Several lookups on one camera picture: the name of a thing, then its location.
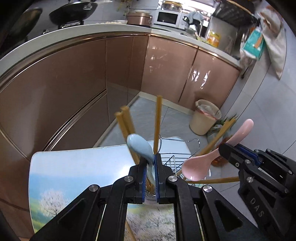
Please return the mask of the light blue ceramic spoon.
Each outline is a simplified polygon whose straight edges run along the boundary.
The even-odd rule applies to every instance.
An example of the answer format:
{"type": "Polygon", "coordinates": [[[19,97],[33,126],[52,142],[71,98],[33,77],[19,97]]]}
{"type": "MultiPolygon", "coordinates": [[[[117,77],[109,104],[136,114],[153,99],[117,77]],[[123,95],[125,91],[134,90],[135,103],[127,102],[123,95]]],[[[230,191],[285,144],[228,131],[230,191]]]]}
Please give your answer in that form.
{"type": "Polygon", "coordinates": [[[147,160],[147,177],[152,185],[155,184],[155,171],[154,171],[154,160],[155,155],[153,153],[151,145],[140,135],[132,133],[127,137],[127,146],[139,154],[141,157],[147,160]]]}

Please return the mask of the brown kitchen cabinets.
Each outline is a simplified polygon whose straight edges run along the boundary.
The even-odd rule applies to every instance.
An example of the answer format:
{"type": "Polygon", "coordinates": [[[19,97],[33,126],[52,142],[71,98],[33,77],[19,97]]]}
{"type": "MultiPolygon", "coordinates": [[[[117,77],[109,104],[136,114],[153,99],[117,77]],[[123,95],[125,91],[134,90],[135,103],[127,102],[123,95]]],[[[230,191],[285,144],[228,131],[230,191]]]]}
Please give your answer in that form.
{"type": "Polygon", "coordinates": [[[43,49],[1,77],[1,211],[30,238],[28,181],[38,151],[91,148],[139,92],[192,109],[226,100],[239,69],[204,47],[145,33],[93,35],[43,49]]]}

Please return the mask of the white microwave oven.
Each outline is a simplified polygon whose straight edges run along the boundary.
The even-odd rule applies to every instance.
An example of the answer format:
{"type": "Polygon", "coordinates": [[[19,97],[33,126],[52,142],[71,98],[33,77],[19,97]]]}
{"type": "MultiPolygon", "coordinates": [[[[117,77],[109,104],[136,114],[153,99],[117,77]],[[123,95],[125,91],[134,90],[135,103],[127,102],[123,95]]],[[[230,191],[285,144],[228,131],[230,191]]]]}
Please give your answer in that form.
{"type": "Polygon", "coordinates": [[[178,28],[181,19],[181,13],[178,11],[167,11],[157,9],[154,11],[152,20],[153,24],[178,28]]]}

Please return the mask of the teal hanging package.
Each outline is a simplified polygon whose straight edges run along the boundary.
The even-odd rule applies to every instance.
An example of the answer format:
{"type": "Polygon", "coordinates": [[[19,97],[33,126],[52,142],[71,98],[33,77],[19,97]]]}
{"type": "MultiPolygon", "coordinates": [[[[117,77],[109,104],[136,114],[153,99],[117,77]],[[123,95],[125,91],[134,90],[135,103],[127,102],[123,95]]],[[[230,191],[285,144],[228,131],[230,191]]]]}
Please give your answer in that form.
{"type": "Polygon", "coordinates": [[[256,27],[242,46],[242,54],[253,60],[259,60],[265,48],[262,29],[256,27]]]}

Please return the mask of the landscape print table mat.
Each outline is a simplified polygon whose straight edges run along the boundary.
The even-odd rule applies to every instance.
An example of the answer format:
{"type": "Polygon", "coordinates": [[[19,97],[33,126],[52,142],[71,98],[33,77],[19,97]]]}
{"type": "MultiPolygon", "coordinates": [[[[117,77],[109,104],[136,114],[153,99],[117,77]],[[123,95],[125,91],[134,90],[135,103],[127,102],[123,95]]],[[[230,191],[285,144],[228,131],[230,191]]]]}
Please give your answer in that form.
{"type": "MultiPolygon", "coordinates": [[[[29,207],[35,232],[88,186],[113,184],[128,175],[134,160],[127,145],[38,152],[29,171],[29,207]]],[[[147,195],[127,208],[125,240],[176,240],[174,209],[147,195]]]]}

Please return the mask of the black dish rack shelf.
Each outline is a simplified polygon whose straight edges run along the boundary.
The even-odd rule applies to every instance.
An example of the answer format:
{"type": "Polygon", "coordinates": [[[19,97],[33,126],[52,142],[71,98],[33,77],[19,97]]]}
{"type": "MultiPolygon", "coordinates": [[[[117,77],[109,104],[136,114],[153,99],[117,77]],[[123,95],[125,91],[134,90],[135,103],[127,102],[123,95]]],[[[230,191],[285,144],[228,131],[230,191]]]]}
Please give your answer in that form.
{"type": "Polygon", "coordinates": [[[252,1],[220,1],[212,17],[218,18],[234,27],[256,24],[255,6],[252,1]]]}

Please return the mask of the bamboo chopstick short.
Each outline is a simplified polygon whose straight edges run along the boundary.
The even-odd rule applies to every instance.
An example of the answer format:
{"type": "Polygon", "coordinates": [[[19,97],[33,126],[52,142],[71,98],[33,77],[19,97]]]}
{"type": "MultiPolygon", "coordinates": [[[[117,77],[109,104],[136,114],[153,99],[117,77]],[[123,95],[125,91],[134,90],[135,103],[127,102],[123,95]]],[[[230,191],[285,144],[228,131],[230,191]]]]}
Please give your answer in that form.
{"type": "Polygon", "coordinates": [[[201,150],[201,152],[197,156],[190,157],[187,161],[209,154],[210,151],[215,147],[215,144],[218,142],[218,140],[224,136],[227,130],[229,130],[229,128],[231,128],[235,122],[236,122],[235,116],[230,119],[227,119],[224,125],[222,126],[222,128],[220,129],[220,131],[217,133],[216,137],[203,150],[201,150]]]}

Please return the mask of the white cloth hanging bag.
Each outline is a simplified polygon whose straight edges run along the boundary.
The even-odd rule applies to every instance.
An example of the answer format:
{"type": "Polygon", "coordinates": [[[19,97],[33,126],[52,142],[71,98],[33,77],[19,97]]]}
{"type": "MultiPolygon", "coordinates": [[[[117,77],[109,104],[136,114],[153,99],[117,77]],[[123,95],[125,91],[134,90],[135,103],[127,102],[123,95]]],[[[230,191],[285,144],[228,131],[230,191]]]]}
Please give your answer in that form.
{"type": "Polygon", "coordinates": [[[262,34],[278,79],[281,78],[287,55],[287,39],[281,15],[267,6],[259,12],[262,34]]]}

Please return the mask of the pink ceramic spoon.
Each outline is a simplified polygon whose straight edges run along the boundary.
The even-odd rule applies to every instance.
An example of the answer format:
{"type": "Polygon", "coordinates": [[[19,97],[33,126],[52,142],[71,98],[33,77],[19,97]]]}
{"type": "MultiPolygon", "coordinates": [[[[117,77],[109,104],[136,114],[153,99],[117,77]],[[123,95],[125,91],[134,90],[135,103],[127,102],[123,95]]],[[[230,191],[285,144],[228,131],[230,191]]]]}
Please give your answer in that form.
{"type": "MultiPolygon", "coordinates": [[[[254,122],[247,119],[236,133],[226,142],[231,146],[239,144],[253,129],[254,122]]],[[[184,161],[182,165],[182,174],[191,181],[200,181],[204,179],[211,166],[211,162],[220,156],[219,150],[215,149],[208,154],[191,157],[184,161]]]]}

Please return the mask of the black wok with lid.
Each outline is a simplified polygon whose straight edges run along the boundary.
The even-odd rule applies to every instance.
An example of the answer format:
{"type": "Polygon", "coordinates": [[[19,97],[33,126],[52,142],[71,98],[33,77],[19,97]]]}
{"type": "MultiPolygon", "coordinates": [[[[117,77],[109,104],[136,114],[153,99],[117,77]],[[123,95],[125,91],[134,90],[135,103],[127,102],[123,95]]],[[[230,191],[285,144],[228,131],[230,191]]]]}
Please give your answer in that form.
{"type": "Polygon", "coordinates": [[[49,14],[51,22],[61,28],[63,25],[79,22],[84,24],[84,20],[89,18],[97,9],[95,1],[77,1],[67,3],[49,14]]]}

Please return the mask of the yellow detergent bottle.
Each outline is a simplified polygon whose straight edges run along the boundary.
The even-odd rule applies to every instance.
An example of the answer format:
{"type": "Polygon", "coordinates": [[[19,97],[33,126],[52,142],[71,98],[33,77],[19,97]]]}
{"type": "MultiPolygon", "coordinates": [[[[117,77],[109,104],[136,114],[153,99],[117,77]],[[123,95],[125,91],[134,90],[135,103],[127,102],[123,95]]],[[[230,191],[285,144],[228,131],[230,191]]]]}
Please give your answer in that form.
{"type": "Polygon", "coordinates": [[[207,40],[208,44],[217,48],[219,46],[219,42],[220,42],[220,35],[213,32],[213,31],[209,31],[207,34],[206,40],[207,40]]]}

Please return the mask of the steel wok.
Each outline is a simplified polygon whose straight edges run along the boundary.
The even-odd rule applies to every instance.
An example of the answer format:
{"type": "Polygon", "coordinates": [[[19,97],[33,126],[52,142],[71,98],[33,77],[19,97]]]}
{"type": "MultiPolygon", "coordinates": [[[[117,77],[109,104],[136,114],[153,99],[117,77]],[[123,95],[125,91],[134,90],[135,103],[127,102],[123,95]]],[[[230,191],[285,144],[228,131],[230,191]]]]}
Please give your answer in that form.
{"type": "Polygon", "coordinates": [[[42,8],[27,9],[13,25],[8,36],[14,39],[24,39],[35,27],[42,13],[42,8]]]}

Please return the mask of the beige trash bin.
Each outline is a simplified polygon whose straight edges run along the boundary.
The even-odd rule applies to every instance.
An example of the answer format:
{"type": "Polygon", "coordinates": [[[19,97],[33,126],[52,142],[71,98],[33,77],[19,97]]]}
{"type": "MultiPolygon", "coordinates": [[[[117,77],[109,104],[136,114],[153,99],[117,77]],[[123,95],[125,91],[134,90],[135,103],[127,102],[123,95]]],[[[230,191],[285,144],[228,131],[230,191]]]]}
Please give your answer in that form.
{"type": "Polygon", "coordinates": [[[190,120],[189,127],[196,135],[202,136],[221,118],[222,113],[215,104],[200,99],[195,102],[195,111],[190,120]]]}

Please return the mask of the amber oil bottle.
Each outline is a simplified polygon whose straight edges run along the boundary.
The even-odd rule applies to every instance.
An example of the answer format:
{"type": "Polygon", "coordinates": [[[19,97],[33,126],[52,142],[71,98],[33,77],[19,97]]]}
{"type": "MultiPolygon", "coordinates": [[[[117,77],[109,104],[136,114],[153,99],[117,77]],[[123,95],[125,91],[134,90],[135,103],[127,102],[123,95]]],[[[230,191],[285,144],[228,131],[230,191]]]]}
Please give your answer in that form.
{"type": "Polygon", "coordinates": [[[211,162],[211,165],[214,167],[223,167],[227,163],[228,161],[224,157],[219,156],[211,162]]]}

